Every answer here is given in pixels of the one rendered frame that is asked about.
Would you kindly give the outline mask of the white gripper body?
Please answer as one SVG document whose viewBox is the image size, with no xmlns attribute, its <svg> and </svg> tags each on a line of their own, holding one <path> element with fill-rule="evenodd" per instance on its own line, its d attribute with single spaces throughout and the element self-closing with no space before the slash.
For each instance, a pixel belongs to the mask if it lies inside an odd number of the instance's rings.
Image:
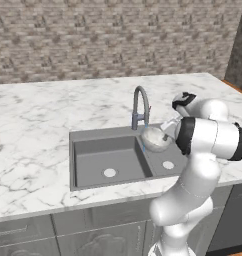
<svg viewBox="0 0 242 256">
<path fill-rule="evenodd" d="M 175 138 L 175 129 L 181 119 L 182 119 L 182 117 L 178 116 L 176 118 L 172 118 L 170 120 L 164 121 L 160 125 L 160 128 L 168 137 L 174 139 Z"/>
</svg>

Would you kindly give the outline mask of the white marbled bowl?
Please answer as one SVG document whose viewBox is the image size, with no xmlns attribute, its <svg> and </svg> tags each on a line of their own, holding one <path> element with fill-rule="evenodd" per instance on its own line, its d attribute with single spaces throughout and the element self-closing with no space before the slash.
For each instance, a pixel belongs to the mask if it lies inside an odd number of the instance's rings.
<svg viewBox="0 0 242 256">
<path fill-rule="evenodd" d="M 160 128 L 146 127 L 141 134 L 143 145 L 151 152 L 165 151 L 172 144 L 173 140 L 168 137 L 167 141 L 164 141 L 164 134 Z"/>
</svg>

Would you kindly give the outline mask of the grey double sink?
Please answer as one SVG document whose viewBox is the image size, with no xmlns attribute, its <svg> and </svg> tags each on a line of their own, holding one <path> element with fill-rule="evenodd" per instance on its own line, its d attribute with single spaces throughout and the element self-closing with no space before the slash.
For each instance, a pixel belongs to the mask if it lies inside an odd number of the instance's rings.
<svg viewBox="0 0 242 256">
<path fill-rule="evenodd" d="M 81 191 L 179 176 L 187 158 L 172 143 L 164 152 L 150 152 L 141 133 L 130 126 L 69 133 L 70 190 Z"/>
</svg>

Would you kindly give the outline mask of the grey arched tap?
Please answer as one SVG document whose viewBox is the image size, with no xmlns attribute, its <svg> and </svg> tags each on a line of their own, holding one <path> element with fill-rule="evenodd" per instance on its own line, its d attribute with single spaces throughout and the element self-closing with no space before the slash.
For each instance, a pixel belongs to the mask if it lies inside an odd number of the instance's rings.
<svg viewBox="0 0 242 256">
<path fill-rule="evenodd" d="M 139 102 L 142 102 L 143 104 L 142 114 L 138 112 Z M 133 130 L 136 130 L 138 128 L 138 123 L 140 121 L 143 121 L 145 126 L 149 124 L 150 110 L 151 107 L 149 105 L 148 96 L 145 89 L 142 86 L 137 86 L 134 90 L 133 95 L 133 110 L 131 122 L 131 128 Z"/>
</svg>

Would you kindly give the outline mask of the grey drawer front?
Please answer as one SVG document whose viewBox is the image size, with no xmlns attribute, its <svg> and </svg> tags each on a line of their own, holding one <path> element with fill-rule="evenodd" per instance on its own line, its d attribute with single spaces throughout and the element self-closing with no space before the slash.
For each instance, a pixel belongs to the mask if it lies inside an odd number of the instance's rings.
<svg viewBox="0 0 242 256">
<path fill-rule="evenodd" d="M 211 195 L 215 208 L 224 207 L 233 186 L 217 187 Z"/>
<path fill-rule="evenodd" d="M 58 235 L 148 220 L 151 200 L 136 200 L 53 214 Z"/>
<path fill-rule="evenodd" d="M 0 246 L 54 236 L 49 215 L 0 222 Z"/>
</svg>

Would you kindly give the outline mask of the grey cupboard door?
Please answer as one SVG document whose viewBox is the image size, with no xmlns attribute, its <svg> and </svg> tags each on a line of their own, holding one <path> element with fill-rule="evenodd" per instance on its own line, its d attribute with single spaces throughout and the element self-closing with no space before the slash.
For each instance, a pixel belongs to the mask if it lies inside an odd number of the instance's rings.
<svg viewBox="0 0 242 256">
<path fill-rule="evenodd" d="M 142 256 L 145 221 L 58 236 L 61 256 Z"/>
<path fill-rule="evenodd" d="M 214 208 L 213 212 L 202 219 L 190 232 L 188 245 L 196 256 L 205 256 L 220 221 L 224 208 Z"/>
<path fill-rule="evenodd" d="M 60 256 L 55 238 L 0 247 L 0 256 Z"/>
</svg>

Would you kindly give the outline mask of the dark grey dishwasher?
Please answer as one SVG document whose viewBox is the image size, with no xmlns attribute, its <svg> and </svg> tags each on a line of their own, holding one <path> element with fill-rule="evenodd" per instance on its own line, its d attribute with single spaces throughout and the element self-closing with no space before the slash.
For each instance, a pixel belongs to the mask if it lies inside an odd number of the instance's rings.
<svg viewBox="0 0 242 256">
<path fill-rule="evenodd" d="M 242 252 L 242 184 L 234 185 L 206 256 Z"/>
</svg>

